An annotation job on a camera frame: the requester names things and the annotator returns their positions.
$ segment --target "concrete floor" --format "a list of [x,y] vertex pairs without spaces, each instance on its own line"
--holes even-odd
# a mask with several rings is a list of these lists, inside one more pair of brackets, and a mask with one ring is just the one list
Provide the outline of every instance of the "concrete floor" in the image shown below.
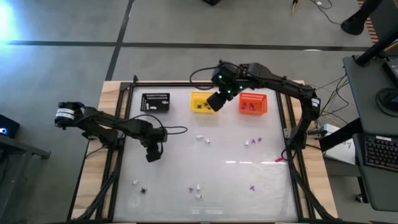
[[[331,1],[334,7],[327,12],[336,22],[358,10],[356,0]],[[6,12],[0,15],[0,40],[116,42],[127,5],[128,0],[0,1],[0,11]],[[132,80],[137,75],[141,80],[187,80],[192,71],[222,58],[260,62],[275,74],[323,85],[344,75],[343,57],[361,53],[344,47],[371,45],[367,31],[345,34],[309,0],[300,1],[294,15],[290,6],[290,0],[222,0],[216,7],[199,0],[135,0],[124,42],[283,45],[284,50],[122,47],[112,79]],[[289,50],[290,46],[342,48],[315,52]],[[11,219],[66,219],[87,141],[79,129],[53,126],[57,103],[97,106],[113,52],[114,47],[0,45],[0,88],[7,96],[0,98],[0,114],[21,123],[18,139],[52,152],[49,160],[33,160],[27,169]],[[197,79],[209,76],[204,73]],[[340,93],[353,100],[348,86]],[[318,95],[326,101],[330,92],[320,90]],[[343,102],[336,100],[332,110],[340,106]],[[347,121],[358,117],[354,106],[337,115]],[[354,202],[353,195],[359,193],[356,179],[333,176],[330,181],[340,218],[398,219],[396,213],[376,212]]]

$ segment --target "wooden table frame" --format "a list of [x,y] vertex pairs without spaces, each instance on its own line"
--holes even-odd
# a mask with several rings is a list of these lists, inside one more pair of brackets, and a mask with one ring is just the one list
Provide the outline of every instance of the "wooden table frame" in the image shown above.
[[[210,84],[210,82],[195,83],[202,86]],[[136,77],[134,77],[133,82],[106,81],[104,82],[99,99],[98,110],[128,119],[133,89],[140,86],[192,86],[192,84],[189,82],[140,82]],[[296,99],[291,100],[290,97],[286,97],[280,93],[277,93],[277,101],[283,128],[295,126],[296,122],[298,122],[297,118],[301,117],[300,102]],[[318,141],[314,139],[308,139],[307,143],[319,146]],[[90,153],[99,147],[101,147],[99,141],[90,141],[86,153]],[[99,192],[101,185],[104,184],[105,180],[109,177],[109,173],[114,169],[116,160],[123,159],[123,150],[110,149],[107,151],[98,151],[83,161],[68,220],[79,217],[90,206],[90,203]],[[326,208],[328,213],[337,217],[322,152],[313,147],[307,147],[302,152],[297,153],[294,163],[319,202]],[[314,212],[312,206],[307,203],[306,197],[294,179],[292,179],[292,187],[298,217],[319,218],[319,214]],[[98,207],[99,209],[97,209],[91,218],[104,220],[105,222],[113,220],[117,189],[118,177],[113,186],[107,191],[103,203],[100,204],[101,206]]]

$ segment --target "black aluminum frame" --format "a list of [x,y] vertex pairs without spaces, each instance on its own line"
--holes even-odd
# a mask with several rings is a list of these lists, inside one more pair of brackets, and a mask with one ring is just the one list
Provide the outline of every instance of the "black aluminum frame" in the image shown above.
[[[213,86],[212,83],[210,82],[195,82],[196,86],[202,86],[202,87],[208,87],[208,86]],[[137,87],[186,87],[186,86],[193,86],[191,83],[189,82],[139,82],[138,78],[136,76],[134,76],[134,81],[133,82],[122,82],[120,85],[120,89],[119,89],[119,96],[118,96],[118,102],[116,104],[116,111],[115,111],[115,116],[120,117],[121,114],[121,108],[122,108],[122,102],[123,102],[123,98],[127,92],[127,105],[126,105],[126,110],[124,113],[124,119],[128,119],[129,115],[130,115],[130,107],[131,107],[131,103],[132,103],[132,96],[133,96],[133,91],[135,88]],[[277,98],[277,104],[278,104],[278,108],[279,108],[279,116],[280,116],[280,122],[282,125],[282,134],[283,133],[283,129],[287,128],[286,125],[286,120],[285,120],[285,114],[284,114],[284,108],[282,105],[282,100],[280,97],[280,93],[276,92],[276,98]],[[288,111],[289,111],[289,118],[292,121],[292,127],[295,126],[295,119],[294,119],[294,114],[293,114],[293,107],[292,107],[292,102],[290,101],[290,97],[287,96],[287,107],[288,107]],[[118,152],[118,157],[117,157],[117,161],[116,161],[116,165],[122,163],[123,161],[123,152],[124,152],[124,142],[123,141],[123,147],[122,149],[119,150]],[[108,150],[108,153],[106,155],[106,162],[105,162],[105,167],[104,167],[104,173],[103,173],[103,179],[102,179],[102,184],[101,186],[104,185],[104,183],[107,181],[107,179],[109,178],[109,173],[111,172],[111,161],[113,158],[113,152],[114,150],[110,149]],[[287,158],[291,159],[292,158],[292,153],[291,151],[287,151]],[[298,164],[300,166],[300,173],[305,181],[305,183],[308,185],[308,178],[307,178],[307,173],[305,171],[305,164],[304,164],[304,160],[303,160],[303,156],[301,153],[298,153]],[[289,171],[292,170],[292,166],[294,166],[292,163],[288,163],[289,164]],[[80,171],[80,177],[81,177],[81,172],[83,171],[83,166],[84,166],[84,161],[83,161],[83,165]],[[71,223],[94,223],[94,222],[104,222],[104,223],[112,223],[113,222],[113,217],[114,217],[114,208],[115,208],[115,204],[116,204],[116,196],[118,193],[118,184],[119,184],[119,177],[116,178],[116,180],[113,183],[113,187],[112,187],[112,192],[111,192],[111,198],[110,198],[110,204],[109,204],[109,210],[108,210],[108,216],[106,218],[102,217],[103,214],[103,207],[104,207],[104,200],[102,199],[97,207],[96,210],[96,215],[95,215],[95,219],[94,220],[70,220],[71,216],[72,216],[72,211],[73,211],[73,207],[75,205],[75,200],[76,200],[76,195],[77,195],[77,191],[78,191],[78,186],[80,183],[80,177],[79,177],[79,181],[76,185],[76,189],[75,189],[75,194],[73,196],[73,200],[72,200],[72,204],[70,207],[70,212],[68,215],[68,219],[67,219],[67,223],[71,222]],[[297,185],[297,182],[295,181],[295,179],[292,177],[292,174],[290,173],[290,179],[292,181],[292,190],[293,190],[293,195],[294,195],[294,201],[295,201],[295,207],[296,207],[296,213],[297,213],[297,218],[298,218],[298,222],[300,220],[302,220],[303,217],[303,210],[302,210],[302,206],[301,206],[301,200],[300,200],[300,195],[299,195],[299,188]],[[313,207],[311,205],[311,203],[309,203],[309,200],[306,198],[307,200],[307,207],[308,207],[308,212],[311,219],[315,218],[315,214],[313,212]]]

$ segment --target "paper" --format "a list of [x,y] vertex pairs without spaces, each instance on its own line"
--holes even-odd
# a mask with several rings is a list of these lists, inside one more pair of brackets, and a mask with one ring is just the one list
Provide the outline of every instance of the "paper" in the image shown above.
[[[339,130],[338,127],[331,124],[325,124],[323,129],[328,131],[327,136],[335,131]],[[355,146],[353,139],[345,141],[329,150],[326,151],[326,157],[336,159],[341,162],[346,162],[355,165]]]

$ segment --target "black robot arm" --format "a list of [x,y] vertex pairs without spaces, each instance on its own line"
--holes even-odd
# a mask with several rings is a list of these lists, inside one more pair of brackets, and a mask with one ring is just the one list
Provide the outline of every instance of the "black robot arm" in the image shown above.
[[140,140],[147,149],[148,162],[160,159],[163,148],[159,151],[158,143],[167,140],[167,130],[163,127],[154,128],[152,123],[141,119],[119,119],[80,102],[59,103],[55,125],[62,129],[78,127],[85,131],[84,137],[96,136],[108,147],[119,144],[118,130],[122,131],[126,136]]
[[319,118],[320,99],[315,89],[308,85],[299,84],[273,74],[260,63],[235,65],[220,61],[213,72],[211,81],[219,87],[219,92],[211,95],[207,102],[218,111],[226,100],[231,101],[246,88],[269,88],[300,101],[302,116],[298,125],[290,132],[289,149],[300,150],[305,148],[307,129],[312,121]]

